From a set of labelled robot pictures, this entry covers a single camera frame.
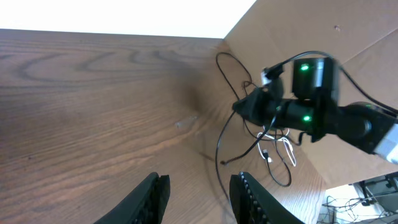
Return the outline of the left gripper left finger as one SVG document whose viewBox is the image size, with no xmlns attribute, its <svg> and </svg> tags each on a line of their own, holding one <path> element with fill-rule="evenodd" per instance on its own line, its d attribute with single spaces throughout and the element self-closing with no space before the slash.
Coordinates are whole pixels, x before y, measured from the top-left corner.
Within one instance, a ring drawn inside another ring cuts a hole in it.
<svg viewBox="0 0 398 224">
<path fill-rule="evenodd" d="M 170 198 L 170 177 L 150 173 L 95 224 L 159 224 Z"/>
</svg>

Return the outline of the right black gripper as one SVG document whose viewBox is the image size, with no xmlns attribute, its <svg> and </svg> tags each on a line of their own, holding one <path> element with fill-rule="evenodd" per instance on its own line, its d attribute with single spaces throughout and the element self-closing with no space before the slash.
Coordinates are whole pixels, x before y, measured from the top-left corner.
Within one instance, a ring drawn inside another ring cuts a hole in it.
<svg viewBox="0 0 398 224">
<path fill-rule="evenodd" d="M 276 79 L 263 87 L 255 88 L 248 96 L 233 103 L 232 109 L 250 123 L 264 126 L 271 123 L 283 95 L 283 82 Z"/>
</svg>

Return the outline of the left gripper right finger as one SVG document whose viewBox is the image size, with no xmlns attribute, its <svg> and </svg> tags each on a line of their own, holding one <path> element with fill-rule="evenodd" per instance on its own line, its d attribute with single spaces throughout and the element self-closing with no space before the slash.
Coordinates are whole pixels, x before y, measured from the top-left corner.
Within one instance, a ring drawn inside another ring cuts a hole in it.
<svg viewBox="0 0 398 224">
<path fill-rule="evenodd" d="M 231 176 L 229 197 L 239 224 L 303 224 L 248 172 Z"/>
</svg>

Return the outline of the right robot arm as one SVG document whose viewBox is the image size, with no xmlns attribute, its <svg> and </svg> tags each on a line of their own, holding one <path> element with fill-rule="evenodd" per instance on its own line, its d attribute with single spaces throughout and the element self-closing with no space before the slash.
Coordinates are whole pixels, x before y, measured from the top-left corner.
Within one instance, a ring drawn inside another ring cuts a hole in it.
<svg viewBox="0 0 398 224">
<path fill-rule="evenodd" d="M 299 130 L 312 142 L 334 134 L 363 152 L 397 163 L 397 113 L 366 102 L 340 106 L 336 60 L 294 60 L 292 99 L 283 97 L 283 71 L 283 63 L 265 68 L 264 86 L 235 102 L 233 111 L 256 126 Z"/>
</svg>

